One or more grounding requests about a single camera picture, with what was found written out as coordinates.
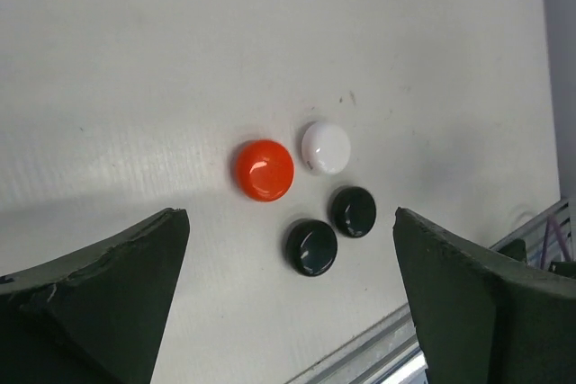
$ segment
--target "purple cable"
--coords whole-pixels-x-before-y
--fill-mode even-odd
[[[550,234],[550,220],[546,220],[546,230],[544,231],[544,242],[542,243],[542,254],[540,255],[540,269],[543,270],[546,264],[546,252],[548,251],[548,236]]]
[[[556,239],[558,240],[558,245],[560,245],[560,249],[562,249],[564,260],[572,261],[572,259],[570,258],[570,253],[568,252],[568,243],[566,242],[566,239],[562,235],[562,231],[560,230],[560,225],[558,224],[558,221],[554,216],[550,216],[548,220],[552,224],[552,228],[556,235]]]

